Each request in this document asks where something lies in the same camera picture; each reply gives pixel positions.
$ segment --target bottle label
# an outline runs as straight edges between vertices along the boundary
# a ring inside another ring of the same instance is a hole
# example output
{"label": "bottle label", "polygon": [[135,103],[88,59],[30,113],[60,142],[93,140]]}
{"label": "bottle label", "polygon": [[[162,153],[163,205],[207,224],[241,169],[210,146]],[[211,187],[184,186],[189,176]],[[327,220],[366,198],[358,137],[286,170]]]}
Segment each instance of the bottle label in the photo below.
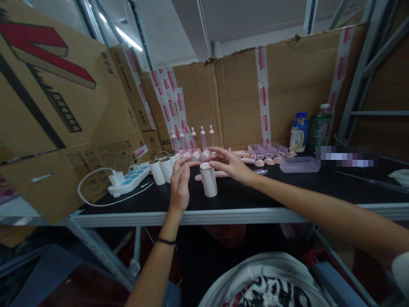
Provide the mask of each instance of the bottle label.
{"label": "bottle label", "polygon": [[305,150],[304,131],[291,127],[290,147],[294,147],[295,152],[303,152]]}

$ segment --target hand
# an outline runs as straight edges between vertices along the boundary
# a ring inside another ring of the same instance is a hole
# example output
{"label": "hand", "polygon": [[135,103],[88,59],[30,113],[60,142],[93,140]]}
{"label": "hand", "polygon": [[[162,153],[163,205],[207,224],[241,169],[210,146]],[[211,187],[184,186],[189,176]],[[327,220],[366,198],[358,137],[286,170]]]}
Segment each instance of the hand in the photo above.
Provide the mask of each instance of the hand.
{"label": "hand", "polygon": [[183,213],[189,204],[189,188],[187,186],[190,178],[190,167],[200,165],[200,161],[189,162],[192,157],[181,158],[173,166],[173,174],[170,179],[170,205],[169,211]]}
{"label": "hand", "polygon": [[219,147],[209,147],[208,150],[215,152],[204,160],[209,162],[211,167],[229,174],[234,180],[244,185],[252,182],[256,173],[249,169],[235,153]]}

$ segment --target fluorescent light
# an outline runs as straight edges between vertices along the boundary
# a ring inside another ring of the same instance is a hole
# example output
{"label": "fluorescent light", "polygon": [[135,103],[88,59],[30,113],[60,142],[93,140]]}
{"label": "fluorescent light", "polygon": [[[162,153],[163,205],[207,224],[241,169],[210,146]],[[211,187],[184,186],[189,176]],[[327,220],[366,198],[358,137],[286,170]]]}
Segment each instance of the fluorescent light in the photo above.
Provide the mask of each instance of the fluorescent light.
{"label": "fluorescent light", "polygon": [[120,28],[115,27],[118,33],[127,40],[128,43],[130,43],[132,46],[134,46],[136,49],[139,51],[142,51],[143,49],[141,46],[139,46],[137,43],[135,43],[128,35],[126,35]]}
{"label": "fluorescent light", "polygon": [[105,19],[105,16],[102,15],[101,13],[99,13],[99,17],[101,17],[101,19],[102,19],[104,22],[107,22],[107,20]]}

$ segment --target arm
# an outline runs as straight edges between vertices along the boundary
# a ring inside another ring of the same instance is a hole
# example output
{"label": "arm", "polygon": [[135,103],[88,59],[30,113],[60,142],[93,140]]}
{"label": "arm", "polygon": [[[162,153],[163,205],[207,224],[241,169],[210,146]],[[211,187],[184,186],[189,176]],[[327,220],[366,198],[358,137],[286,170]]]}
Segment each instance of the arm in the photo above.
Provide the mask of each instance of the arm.
{"label": "arm", "polygon": [[398,224],[335,197],[257,175],[237,155],[222,148],[209,150],[216,152],[205,159],[211,161],[212,167],[270,196],[341,240],[363,249],[383,265],[390,267],[395,257],[409,251],[409,231]]}
{"label": "arm", "polygon": [[[188,162],[191,157],[176,161],[171,179],[171,196],[169,210],[159,237],[176,241],[176,235],[182,216],[189,204],[187,183],[190,177],[190,166],[200,162]],[[174,245],[156,242],[146,261],[142,272],[133,288],[126,307],[161,307],[166,293],[170,266],[172,265]]]}

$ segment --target plastic tray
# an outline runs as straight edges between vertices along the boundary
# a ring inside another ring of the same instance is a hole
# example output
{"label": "plastic tray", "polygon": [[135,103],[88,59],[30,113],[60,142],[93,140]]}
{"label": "plastic tray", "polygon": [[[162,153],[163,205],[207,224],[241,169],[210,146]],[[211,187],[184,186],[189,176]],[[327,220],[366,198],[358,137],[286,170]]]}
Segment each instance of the plastic tray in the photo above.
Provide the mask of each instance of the plastic tray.
{"label": "plastic tray", "polygon": [[284,173],[316,173],[320,170],[313,157],[282,158],[280,169]]}

